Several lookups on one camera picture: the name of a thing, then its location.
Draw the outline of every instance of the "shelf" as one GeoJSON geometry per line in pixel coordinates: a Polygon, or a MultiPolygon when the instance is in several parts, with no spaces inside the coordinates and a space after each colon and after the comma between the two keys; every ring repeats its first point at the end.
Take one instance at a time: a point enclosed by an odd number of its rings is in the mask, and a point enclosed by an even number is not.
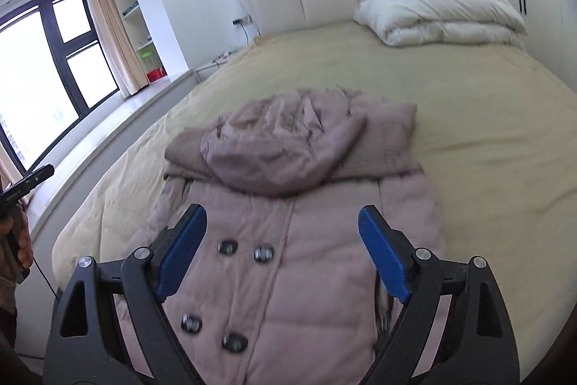
{"type": "Polygon", "coordinates": [[[154,41],[152,41],[152,40],[146,41],[145,44],[140,45],[139,47],[136,47],[136,51],[140,51],[141,49],[144,49],[144,48],[146,48],[146,47],[149,47],[149,46],[152,45],[153,43],[154,43],[154,41]]]}
{"type": "Polygon", "coordinates": [[[132,11],[128,12],[128,14],[126,14],[124,17],[122,17],[122,20],[128,19],[129,17],[132,17],[132,15],[134,15],[135,12],[140,12],[140,5],[137,5],[134,9],[132,9],[132,11]]]}

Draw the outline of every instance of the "beige bed sheet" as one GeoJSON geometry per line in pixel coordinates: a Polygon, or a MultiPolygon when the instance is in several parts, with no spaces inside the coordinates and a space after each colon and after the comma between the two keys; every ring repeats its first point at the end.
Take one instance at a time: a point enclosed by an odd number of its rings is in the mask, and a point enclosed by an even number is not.
{"type": "Polygon", "coordinates": [[[352,22],[259,38],[102,177],[54,246],[58,283],[83,255],[120,257],[160,193],[164,149],[184,127],[250,99],[334,86],[418,104],[413,152],[435,188],[449,257],[491,264],[525,376],[577,301],[577,100],[505,46],[394,49],[352,22]]]}

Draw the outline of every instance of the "beige curtain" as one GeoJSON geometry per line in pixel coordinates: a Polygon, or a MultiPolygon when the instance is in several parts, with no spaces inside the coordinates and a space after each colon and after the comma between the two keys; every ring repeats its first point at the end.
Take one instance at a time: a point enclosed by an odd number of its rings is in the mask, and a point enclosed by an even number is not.
{"type": "MultiPolygon", "coordinates": [[[[2,183],[2,188],[6,189],[9,184],[16,183],[20,179],[22,179],[20,171],[14,165],[8,152],[4,149],[4,146],[0,144],[0,181],[2,183]]],[[[22,199],[27,204],[30,200],[30,195],[27,195],[22,199]]]]}
{"type": "Polygon", "coordinates": [[[123,97],[148,85],[114,0],[87,0],[100,44],[123,97]]]}

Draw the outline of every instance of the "screw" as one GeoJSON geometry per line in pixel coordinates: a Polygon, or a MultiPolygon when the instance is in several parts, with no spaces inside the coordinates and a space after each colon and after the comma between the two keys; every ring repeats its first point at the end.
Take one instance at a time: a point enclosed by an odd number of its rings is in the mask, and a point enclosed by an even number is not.
{"type": "Polygon", "coordinates": [[[485,268],[487,266],[487,261],[484,258],[481,258],[480,256],[475,256],[472,259],[472,263],[477,267],[477,268],[485,268]]]}
{"type": "Polygon", "coordinates": [[[135,251],[135,258],[137,258],[138,260],[143,260],[143,259],[147,258],[149,254],[150,254],[150,250],[148,248],[146,248],[145,246],[143,246],[143,247],[140,247],[139,249],[137,249],[135,251]]]}
{"type": "Polygon", "coordinates": [[[417,250],[417,258],[420,260],[428,260],[431,258],[431,252],[428,251],[426,248],[419,248],[417,250]]]}
{"type": "Polygon", "coordinates": [[[82,258],[80,258],[80,260],[78,261],[78,266],[80,266],[81,268],[87,268],[92,264],[92,258],[89,256],[83,256],[82,258]]]}

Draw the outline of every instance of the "dark button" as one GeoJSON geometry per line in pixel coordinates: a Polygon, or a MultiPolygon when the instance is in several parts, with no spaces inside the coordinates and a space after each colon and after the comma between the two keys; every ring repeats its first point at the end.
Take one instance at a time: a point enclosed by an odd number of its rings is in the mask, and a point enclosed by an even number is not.
{"type": "Polygon", "coordinates": [[[248,345],[249,340],[240,333],[231,332],[222,339],[222,347],[233,354],[243,352],[248,345]]]}
{"type": "Polygon", "coordinates": [[[225,254],[226,256],[232,255],[237,251],[238,242],[236,240],[223,240],[218,244],[218,252],[225,254]]]}
{"type": "Polygon", "coordinates": [[[193,317],[192,315],[186,314],[182,317],[181,328],[188,334],[195,335],[200,332],[203,327],[203,321],[200,318],[193,317]]]}
{"type": "Polygon", "coordinates": [[[256,247],[255,261],[257,263],[268,263],[275,257],[275,249],[272,245],[262,244],[256,247]]]}

